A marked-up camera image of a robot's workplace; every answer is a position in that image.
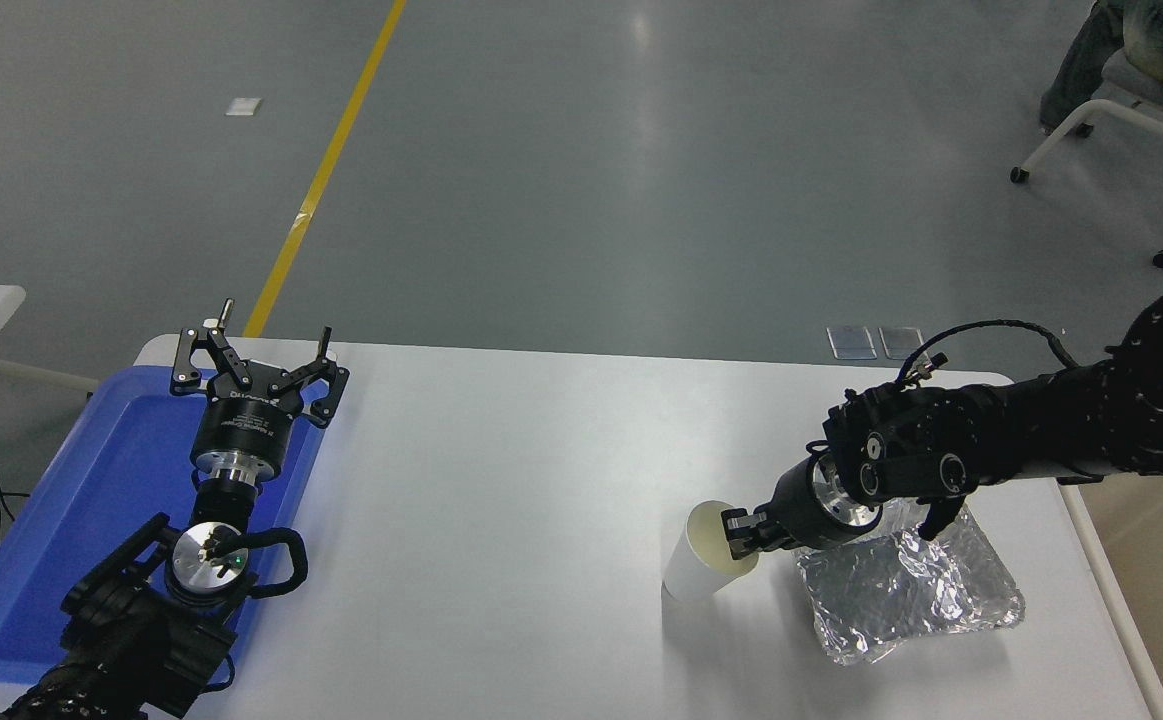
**black cylindrical joint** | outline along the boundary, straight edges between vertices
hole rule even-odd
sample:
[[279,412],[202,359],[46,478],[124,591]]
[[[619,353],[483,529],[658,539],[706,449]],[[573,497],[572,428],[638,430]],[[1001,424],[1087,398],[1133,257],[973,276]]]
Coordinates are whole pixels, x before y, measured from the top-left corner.
[[288,454],[293,418],[273,405],[251,397],[223,397],[207,404],[198,425],[190,461],[209,452],[231,450],[261,457],[274,475],[283,471]]
[[198,496],[194,496],[191,527],[215,521],[229,525],[238,533],[247,533],[248,518],[252,515],[257,494],[257,487],[247,483],[226,478],[206,479],[198,486]]
[[795,540],[795,544],[789,547],[806,546],[825,550],[858,539],[877,527],[878,516],[865,525],[851,525],[847,519],[834,518],[813,489],[815,471],[815,457],[800,462],[777,480],[772,501],[755,507],[755,511],[765,511],[768,518],[776,520]]

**blue tray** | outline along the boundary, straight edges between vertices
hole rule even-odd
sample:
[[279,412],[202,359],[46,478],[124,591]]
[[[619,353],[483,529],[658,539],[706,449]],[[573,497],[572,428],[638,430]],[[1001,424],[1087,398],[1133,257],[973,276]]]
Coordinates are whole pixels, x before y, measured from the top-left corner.
[[[128,368],[101,384],[0,547],[0,682],[36,683],[63,660],[60,599],[155,512],[167,512],[174,528],[190,520],[190,448],[206,400],[170,395],[170,373]],[[283,475],[262,487],[249,529],[290,525],[321,439],[297,421]],[[283,579],[273,573],[285,553],[254,555],[262,583]],[[151,584],[164,591],[162,568]],[[258,606],[243,603],[229,622],[240,635],[230,651],[237,665]]]

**chair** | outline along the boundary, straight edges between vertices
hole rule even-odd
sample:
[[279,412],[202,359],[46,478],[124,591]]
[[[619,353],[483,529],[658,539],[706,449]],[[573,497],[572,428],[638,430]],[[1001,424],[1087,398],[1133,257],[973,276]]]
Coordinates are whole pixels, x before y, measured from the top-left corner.
[[[1009,178],[1013,183],[1025,183],[1026,179],[1029,179],[1032,170],[1039,167],[1039,163],[1042,163],[1043,156],[1048,155],[1070,131],[1077,131],[1075,135],[1087,137],[1089,131],[1085,131],[1085,126],[1089,126],[1089,120],[1096,117],[1099,113],[1128,120],[1134,126],[1146,128],[1148,131],[1160,133],[1163,136],[1163,120],[1151,117],[1151,115],[1139,111],[1139,106],[1143,102],[1163,111],[1162,81],[1157,81],[1157,79],[1140,72],[1140,70],[1128,62],[1128,55],[1122,54],[1121,50],[1119,54],[1113,54],[1110,60],[1106,60],[1105,67],[1101,69],[1101,78],[1108,85],[1128,92],[1128,94],[1134,95],[1137,100],[1132,106],[1120,105],[1105,99],[1089,100],[1084,105],[1079,105],[1064,122],[1057,126],[1053,135],[1049,135],[1042,145],[1039,145],[1039,149],[1029,158],[1026,158],[1023,163],[1012,169]],[[1154,255],[1153,263],[1156,268],[1163,268],[1163,250]]]

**person's leg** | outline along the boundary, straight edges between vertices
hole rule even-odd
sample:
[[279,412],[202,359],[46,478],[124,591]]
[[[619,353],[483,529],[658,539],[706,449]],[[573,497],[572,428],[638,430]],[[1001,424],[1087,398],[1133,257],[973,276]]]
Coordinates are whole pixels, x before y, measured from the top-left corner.
[[1101,67],[1123,47],[1122,0],[1098,1],[1039,101],[1039,123],[1049,131],[1101,87]]

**gray floor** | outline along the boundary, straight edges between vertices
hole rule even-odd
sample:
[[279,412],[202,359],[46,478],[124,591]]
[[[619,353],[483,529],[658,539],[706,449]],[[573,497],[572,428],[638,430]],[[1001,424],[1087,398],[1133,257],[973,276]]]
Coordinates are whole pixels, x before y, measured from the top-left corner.
[[[0,3],[0,357],[101,377],[245,316],[387,9]],[[1163,292],[1163,141],[1100,123],[1007,181],[1085,13],[412,0],[266,335],[832,363],[826,325],[1012,316],[1096,361]],[[0,382],[13,486],[81,406]]]

